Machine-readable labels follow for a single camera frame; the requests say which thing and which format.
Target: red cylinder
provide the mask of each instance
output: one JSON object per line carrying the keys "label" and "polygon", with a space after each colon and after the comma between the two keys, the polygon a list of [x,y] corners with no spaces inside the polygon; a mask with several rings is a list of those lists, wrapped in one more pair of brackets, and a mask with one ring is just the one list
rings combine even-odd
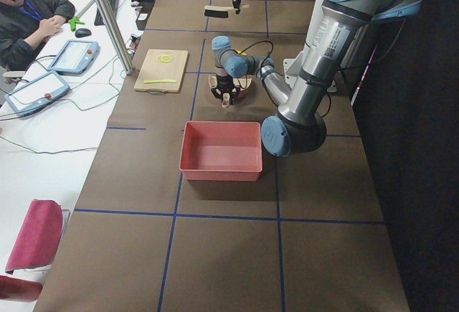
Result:
{"label": "red cylinder", "polygon": [[29,303],[38,299],[42,288],[38,282],[0,276],[0,300]]}

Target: wooden cutting board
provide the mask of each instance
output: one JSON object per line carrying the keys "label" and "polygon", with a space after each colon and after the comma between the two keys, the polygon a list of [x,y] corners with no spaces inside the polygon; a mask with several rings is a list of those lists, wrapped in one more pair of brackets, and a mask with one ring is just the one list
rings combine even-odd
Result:
{"label": "wooden cutting board", "polygon": [[186,50],[150,49],[134,84],[134,90],[178,93],[187,59]]}

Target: keyboard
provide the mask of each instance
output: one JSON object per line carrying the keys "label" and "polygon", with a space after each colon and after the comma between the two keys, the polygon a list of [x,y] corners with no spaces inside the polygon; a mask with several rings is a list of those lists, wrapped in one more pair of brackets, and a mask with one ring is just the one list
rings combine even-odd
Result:
{"label": "keyboard", "polygon": [[[112,7],[113,14],[116,18],[116,11],[118,10],[118,0],[108,0],[108,2],[110,2],[110,6]],[[97,14],[95,15],[94,25],[103,25],[102,14],[100,14],[99,9]]]}

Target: hand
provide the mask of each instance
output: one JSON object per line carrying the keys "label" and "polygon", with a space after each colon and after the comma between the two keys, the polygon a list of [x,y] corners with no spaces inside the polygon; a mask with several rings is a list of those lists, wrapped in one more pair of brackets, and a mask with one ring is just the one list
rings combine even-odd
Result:
{"label": "hand", "polygon": [[37,31],[42,35],[42,38],[45,38],[58,33],[61,27],[62,24],[58,23],[53,17],[49,19],[43,19],[40,22]]}
{"label": "hand", "polygon": [[66,18],[58,14],[55,14],[50,19],[54,19],[58,24],[61,24],[61,25],[65,24],[65,22],[67,21]]}

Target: table surface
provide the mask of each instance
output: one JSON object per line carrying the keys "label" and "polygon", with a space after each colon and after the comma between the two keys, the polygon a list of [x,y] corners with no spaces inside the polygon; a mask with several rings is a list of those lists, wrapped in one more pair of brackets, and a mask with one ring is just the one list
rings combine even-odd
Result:
{"label": "table surface", "polygon": [[[238,16],[203,16],[204,5],[230,2],[156,1],[134,64],[148,49],[188,50],[181,91],[140,93],[138,72],[125,79],[34,311],[408,311],[346,95],[332,96],[320,149],[263,151],[256,182],[180,174],[188,120],[261,122],[275,112],[257,83],[219,106],[207,83],[212,38],[226,34],[238,49],[269,39],[280,65],[302,49],[314,0],[244,0],[250,11]],[[48,173],[67,175],[59,164]]]}
{"label": "table surface", "polygon": [[[72,0],[77,13],[89,0]],[[81,17],[92,32],[83,40],[96,41],[100,45],[99,55],[88,71],[81,76],[65,76],[71,91],[44,110],[26,118],[17,115],[5,103],[0,109],[0,136],[26,146],[34,151],[68,151],[82,148],[97,148],[105,130],[107,119],[112,113],[119,90],[126,74],[116,59],[116,52],[105,26],[94,26],[96,5]],[[131,34],[140,35],[137,30],[136,13],[130,0],[119,0],[117,21],[125,41]],[[68,39],[74,39],[70,25],[65,24],[62,33],[50,39],[38,57],[56,55]],[[47,67],[52,61],[42,59]],[[24,79],[33,80],[46,71],[34,63]],[[5,268],[9,253],[33,199],[53,199],[63,209],[73,210],[81,188],[93,162],[95,150],[74,153],[35,154],[25,148],[0,139],[0,268]],[[43,282],[46,274],[18,270],[14,277]],[[33,303],[0,301],[0,310],[31,311]]]}

